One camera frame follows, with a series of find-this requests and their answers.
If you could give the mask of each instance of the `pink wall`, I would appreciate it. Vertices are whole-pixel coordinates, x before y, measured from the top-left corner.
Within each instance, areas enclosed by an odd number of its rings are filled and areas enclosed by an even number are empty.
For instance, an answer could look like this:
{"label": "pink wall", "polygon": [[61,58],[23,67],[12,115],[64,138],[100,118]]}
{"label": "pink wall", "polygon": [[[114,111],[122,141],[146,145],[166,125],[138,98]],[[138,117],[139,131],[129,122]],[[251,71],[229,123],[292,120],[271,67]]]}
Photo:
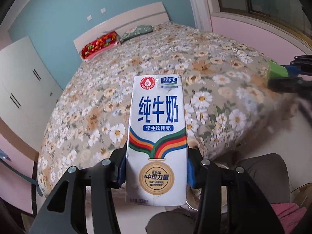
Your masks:
{"label": "pink wall", "polygon": [[215,16],[211,21],[213,32],[252,46],[280,65],[289,64],[294,56],[305,54],[282,37],[257,26]]}
{"label": "pink wall", "polygon": [[8,31],[0,30],[0,50],[5,48],[6,46],[12,44],[11,37]]}
{"label": "pink wall", "polygon": [[[20,173],[32,177],[34,162],[20,153],[0,134],[0,149],[12,160],[5,160]],[[31,183],[0,163],[0,197],[11,205],[32,214]]]}

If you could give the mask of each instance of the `bed headboard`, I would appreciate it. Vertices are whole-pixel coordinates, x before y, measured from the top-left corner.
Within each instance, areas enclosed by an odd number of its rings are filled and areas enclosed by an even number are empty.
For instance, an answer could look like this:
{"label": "bed headboard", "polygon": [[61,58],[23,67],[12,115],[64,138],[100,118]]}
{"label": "bed headboard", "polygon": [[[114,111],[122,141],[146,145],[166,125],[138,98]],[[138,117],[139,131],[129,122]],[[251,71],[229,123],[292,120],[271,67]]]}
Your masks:
{"label": "bed headboard", "polygon": [[85,45],[108,32],[116,31],[119,36],[122,36],[127,30],[136,26],[155,26],[168,21],[169,17],[163,3],[152,3],[100,23],[75,39],[74,45],[77,51],[80,52]]}

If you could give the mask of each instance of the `floral bedspread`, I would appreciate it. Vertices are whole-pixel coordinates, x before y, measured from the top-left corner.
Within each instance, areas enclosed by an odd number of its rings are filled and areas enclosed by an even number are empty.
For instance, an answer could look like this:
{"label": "floral bedspread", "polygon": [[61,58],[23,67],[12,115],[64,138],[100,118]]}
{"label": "floral bedspread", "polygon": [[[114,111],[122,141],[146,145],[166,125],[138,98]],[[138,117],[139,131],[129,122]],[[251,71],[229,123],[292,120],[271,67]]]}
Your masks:
{"label": "floral bedspread", "polygon": [[189,146],[209,159],[224,154],[282,103],[283,95],[266,88],[268,61],[235,40],[168,22],[82,63],[44,133],[43,194],[69,166],[93,166],[126,143],[136,75],[181,75]]}

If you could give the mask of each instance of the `milk carton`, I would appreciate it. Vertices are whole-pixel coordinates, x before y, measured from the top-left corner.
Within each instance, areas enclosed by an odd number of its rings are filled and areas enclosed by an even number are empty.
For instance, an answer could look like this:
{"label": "milk carton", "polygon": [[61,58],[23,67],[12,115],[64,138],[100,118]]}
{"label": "milk carton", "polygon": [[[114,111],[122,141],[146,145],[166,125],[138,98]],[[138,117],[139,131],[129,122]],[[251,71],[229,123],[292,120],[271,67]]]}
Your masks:
{"label": "milk carton", "polygon": [[136,76],[130,110],[126,202],[186,203],[187,141],[179,75]]}

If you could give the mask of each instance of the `white wardrobe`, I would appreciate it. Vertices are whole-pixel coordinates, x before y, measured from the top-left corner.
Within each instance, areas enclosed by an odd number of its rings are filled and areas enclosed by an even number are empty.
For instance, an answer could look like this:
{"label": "white wardrobe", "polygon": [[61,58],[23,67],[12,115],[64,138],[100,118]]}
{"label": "white wardrobe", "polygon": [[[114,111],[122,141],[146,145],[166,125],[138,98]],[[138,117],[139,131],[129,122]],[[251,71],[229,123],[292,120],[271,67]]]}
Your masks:
{"label": "white wardrobe", "polygon": [[36,151],[62,92],[29,37],[0,51],[0,117]]}

